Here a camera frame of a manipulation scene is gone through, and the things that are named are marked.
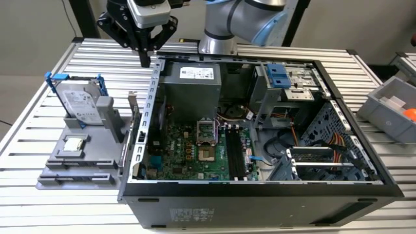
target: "metal workbench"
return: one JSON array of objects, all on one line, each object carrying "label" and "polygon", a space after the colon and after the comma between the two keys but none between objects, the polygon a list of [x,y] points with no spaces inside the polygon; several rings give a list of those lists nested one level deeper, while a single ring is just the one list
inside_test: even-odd
[{"label": "metal workbench", "polygon": [[[197,53],[195,43],[171,42],[163,51]],[[359,56],[346,50],[287,47],[259,48],[239,46],[242,56],[318,59],[357,112],[366,95],[381,80]],[[145,104],[151,69],[142,68],[139,57],[113,40],[86,39],[73,43],[53,72],[73,76],[106,78],[115,108],[131,115],[129,90],[139,92],[138,103]],[[65,128],[65,109],[46,84],[41,87],[17,123],[0,143],[0,233],[138,233],[141,224],[130,207],[118,204],[117,190],[39,191],[37,178]],[[373,146],[379,153],[406,199],[373,212],[341,228],[314,229],[202,229],[199,233],[309,233],[323,231],[350,233],[416,233],[416,145],[398,144],[369,122],[361,121]],[[190,232],[197,230],[169,230]]]}]

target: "power supply label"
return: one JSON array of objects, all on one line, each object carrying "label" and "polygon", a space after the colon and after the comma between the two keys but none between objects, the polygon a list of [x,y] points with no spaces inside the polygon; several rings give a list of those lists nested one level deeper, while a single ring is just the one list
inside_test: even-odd
[{"label": "power supply label", "polygon": [[77,118],[86,124],[102,124],[102,117],[91,94],[75,90],[66,90],[63,94]]},{"label": "power supply label", "polygon": [[171,208],[174,222],[210,222],[215,209],[210,208]]},{"label": "power supply label", "polygon": [[214,68],[183,67],[181,78],[183,79],[214,79]]}]

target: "green circuit board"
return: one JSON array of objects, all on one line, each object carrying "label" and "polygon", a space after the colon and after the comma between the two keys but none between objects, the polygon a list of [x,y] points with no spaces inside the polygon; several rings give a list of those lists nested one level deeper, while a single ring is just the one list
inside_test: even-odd
[{"label": "green circuit board", "polygon": [[[166,150],[162,156],[162,170],[157,173],[159,180],[230,180],[226,129],[218,129],[215,146],[199,146],[197,134],[197,122],[170,123]],[[241,137],[242,151],[245,152],[242,161],[246,161],[245,147],[251,145],[249,130],[241,131]],[[253,172],[249,173],[247,178],[249,180],[258,180],[257,165],[253,164],[253,167]]]}]

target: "gray bin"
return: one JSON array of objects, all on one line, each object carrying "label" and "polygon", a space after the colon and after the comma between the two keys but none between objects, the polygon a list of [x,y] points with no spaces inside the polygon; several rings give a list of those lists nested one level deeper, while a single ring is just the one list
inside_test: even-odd
[{"label": "gray bin", "polygon": [[397,96],[406,102],[406,110],[416,108],[416,87],[393,77],[379,88],[369,94],[369,100],[358,115],[381,128],[402,143],[416,142],[416,123],[381,100]]}]

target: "orange object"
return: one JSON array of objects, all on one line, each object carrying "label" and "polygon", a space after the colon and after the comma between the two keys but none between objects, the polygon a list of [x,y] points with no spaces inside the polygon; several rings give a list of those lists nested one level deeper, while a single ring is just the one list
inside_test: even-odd
[{"label": "orange object", "polygon": [[416,109],[410,109],[403,112],[403,114],[411,118],[411,120],[416,121]]}]

